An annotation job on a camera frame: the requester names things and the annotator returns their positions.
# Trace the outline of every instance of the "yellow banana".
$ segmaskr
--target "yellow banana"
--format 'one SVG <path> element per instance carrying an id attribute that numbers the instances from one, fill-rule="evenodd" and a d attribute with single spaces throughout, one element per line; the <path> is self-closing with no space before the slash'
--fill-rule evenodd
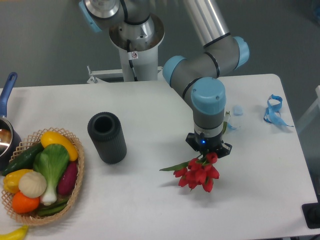
<path id="1" fill-rule="evenodd" d="M 23 225 L 10 233 L 0 234 L 0 240 L 22 240 L 25 238 L 28 228 L 27 225 Z"/>

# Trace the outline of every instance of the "garlic bulb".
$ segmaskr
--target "garlic bulb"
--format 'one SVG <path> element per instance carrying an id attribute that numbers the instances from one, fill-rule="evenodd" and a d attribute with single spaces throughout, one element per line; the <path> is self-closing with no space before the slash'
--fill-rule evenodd
<path id="1" fill-rule="evenodd" d="M 45 177 L 36 171 L 27 172 L 19 181 L 19 189 L 28 198 L 37 198 L 45 192 L 47 181 Z"/>

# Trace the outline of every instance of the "sticker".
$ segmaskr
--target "sticker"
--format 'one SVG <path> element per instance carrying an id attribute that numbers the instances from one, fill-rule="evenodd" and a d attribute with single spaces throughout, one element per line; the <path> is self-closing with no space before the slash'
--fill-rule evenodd
<path id="1" fill-rule="evenodd" d="M 130 51 L 128 52 L 129 60 L 138 59 L 138 52 L 137 51 Z"/>

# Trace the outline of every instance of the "purple eggplant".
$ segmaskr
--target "purple eggplant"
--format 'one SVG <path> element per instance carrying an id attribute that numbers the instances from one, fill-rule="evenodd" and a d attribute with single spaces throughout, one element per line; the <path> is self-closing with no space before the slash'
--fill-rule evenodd
<path id="1" fill-rule="evenodd" d="M 57 193 L 63 196 L 71 194 L 76 184 L 77 174 L 77 163 L 75 161 L 72 161 L 69 163 L 58 183 Z"/>

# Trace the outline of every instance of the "cable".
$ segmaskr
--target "cable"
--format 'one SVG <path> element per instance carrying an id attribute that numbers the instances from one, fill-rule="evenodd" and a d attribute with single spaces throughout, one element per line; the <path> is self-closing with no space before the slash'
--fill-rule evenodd
<path id="1" fill-rule="evenodd" d="M 130 52 L 130 42 L 131 41 L 129 39 L 126 40 L 126 52 L 127 53 Z M 138 78 L 136 76 L 136 72 L 135 72 L 135 69 L 134 69 L 134 64 L 133 64 L 131 59 L 129 59 L 129 65 L 130 65 L 130 68 L 132 69 L 132 74 L 133 74 L 134 81 L 138 82 Z"/>

